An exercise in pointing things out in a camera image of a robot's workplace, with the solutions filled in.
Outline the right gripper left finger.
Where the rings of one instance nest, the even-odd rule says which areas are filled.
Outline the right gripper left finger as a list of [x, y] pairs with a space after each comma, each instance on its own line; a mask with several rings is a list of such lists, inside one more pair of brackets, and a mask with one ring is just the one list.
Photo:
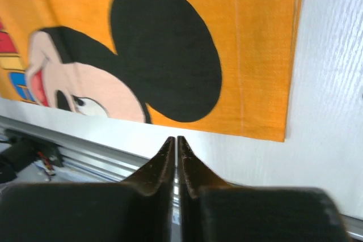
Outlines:
[[175, 138], [125, 180], [133, 190], [123, 238], [126, 241], [170, 241], [174, 201]]

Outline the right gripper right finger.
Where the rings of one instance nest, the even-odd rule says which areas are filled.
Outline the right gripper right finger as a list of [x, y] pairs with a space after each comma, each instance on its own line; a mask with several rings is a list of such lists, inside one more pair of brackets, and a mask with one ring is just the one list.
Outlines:
[[201, 192], [229, 188], [230, 184], [214, 173], [192, 151], [184, 136], [177, 137], [181, 239], [204, 241], [202, 234]]

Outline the orange Mickey Mouse placemat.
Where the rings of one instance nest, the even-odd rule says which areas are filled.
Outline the orange Mickey Mouse placemat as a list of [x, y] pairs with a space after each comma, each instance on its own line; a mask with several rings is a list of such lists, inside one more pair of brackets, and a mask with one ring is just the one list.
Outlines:
[[1, 0], [1, 96], [282, 142], [301, 0]]

